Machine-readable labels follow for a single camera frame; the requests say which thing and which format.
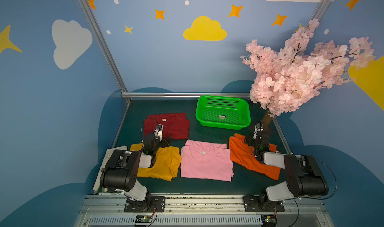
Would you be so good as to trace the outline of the yellow t-shirt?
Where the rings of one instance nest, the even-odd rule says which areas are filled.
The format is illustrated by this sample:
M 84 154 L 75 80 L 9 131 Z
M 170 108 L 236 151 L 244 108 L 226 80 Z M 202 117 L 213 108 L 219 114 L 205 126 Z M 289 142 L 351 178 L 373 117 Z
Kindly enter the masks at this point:
M 169 146 L 159 148 L 155 165 L 151 168 L 139 168 L 139 178 L 161 179 L 170 182 L 178 176 L 181 165 L 180 149 Z

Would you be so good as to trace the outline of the orange t-shirt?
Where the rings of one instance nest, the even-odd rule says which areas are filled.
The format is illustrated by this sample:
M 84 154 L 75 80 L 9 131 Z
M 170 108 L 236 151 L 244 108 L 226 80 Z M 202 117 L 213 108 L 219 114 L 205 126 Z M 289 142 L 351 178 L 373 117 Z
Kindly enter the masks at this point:
M 245 136 L 235 133 L 229 138 L 229 149 L 231 150 L 231 160 L 248 170 L 264 174 L 265 176 L 278 181 L 281 168 L 261 164 L 253 155 L 254 147 L 245 143 Z

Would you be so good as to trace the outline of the dark red t-shirt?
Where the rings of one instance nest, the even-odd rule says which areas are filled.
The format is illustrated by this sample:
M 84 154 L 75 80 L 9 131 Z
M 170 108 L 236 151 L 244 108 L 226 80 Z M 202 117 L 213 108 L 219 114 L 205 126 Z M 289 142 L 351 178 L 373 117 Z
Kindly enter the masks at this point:
M 148 115 L 144 122 L 144 135 L 153 133 L 157 124 L 164 125 L 163 138 L 172 135 L 173 140 L 188 139 L 190 120 L 186 113 Z

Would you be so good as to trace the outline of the pink t-shirt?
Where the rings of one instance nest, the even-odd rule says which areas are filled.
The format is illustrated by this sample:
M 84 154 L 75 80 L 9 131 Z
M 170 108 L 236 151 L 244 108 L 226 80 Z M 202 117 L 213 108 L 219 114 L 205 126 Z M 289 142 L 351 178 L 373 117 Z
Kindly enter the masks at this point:
M 227 144 L 187 140 L 181 148 L 181 177 L 231 182 L 233 161 Z

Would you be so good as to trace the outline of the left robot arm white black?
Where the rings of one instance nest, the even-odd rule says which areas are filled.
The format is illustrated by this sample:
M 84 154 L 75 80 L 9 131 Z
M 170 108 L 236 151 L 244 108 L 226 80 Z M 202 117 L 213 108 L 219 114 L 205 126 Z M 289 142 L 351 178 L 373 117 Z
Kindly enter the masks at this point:
M 148 189 L 138 180 L 140 168 L 152 168 L 157 160 L 157 152 L 170 146 L 171 135 L 165 139 L 159 134 L 144 136 L 138 151 L 114 150 L 101 174 L 100 185 L 114 192 L 123 193 L 130 201 L 147 202 Z

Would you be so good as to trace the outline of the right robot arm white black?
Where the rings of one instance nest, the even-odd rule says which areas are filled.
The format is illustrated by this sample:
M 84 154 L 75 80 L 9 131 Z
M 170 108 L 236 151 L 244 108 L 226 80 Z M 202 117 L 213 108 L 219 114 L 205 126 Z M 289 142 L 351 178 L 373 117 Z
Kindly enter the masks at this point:
M 259 203 L 280 204 L 285 200 L 313 199 L 329 193 L 329 185 L 315 157 L 273 152 L 269 140 L 269 135 L 262 130 L 255 131 L 253 136 L 245 136 L 245 144 L 252 148 L 251 153 L 259 163 L 286 172 L 284 182 L 262 191 Z

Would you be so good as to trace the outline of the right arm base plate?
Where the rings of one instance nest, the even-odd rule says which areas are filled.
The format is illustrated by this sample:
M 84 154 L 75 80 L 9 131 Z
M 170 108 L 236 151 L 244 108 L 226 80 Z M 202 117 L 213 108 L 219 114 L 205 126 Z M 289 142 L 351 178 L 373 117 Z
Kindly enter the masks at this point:
M 266 195 L 246 195 L 243 197 L 246 212 L 284 212 L 282 202 L 273 202 Z

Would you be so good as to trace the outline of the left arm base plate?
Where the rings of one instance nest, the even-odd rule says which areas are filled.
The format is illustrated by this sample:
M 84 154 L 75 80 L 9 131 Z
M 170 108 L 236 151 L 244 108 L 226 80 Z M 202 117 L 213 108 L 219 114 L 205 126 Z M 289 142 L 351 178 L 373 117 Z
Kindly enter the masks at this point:
M 133 201 L 129 198 L 126 200 L 124 207 L 125 213 L 149 213 L 156 211 L 156 213 L 163 213 L 165 210 L 165 197 L 149 196 L 144 201 Z

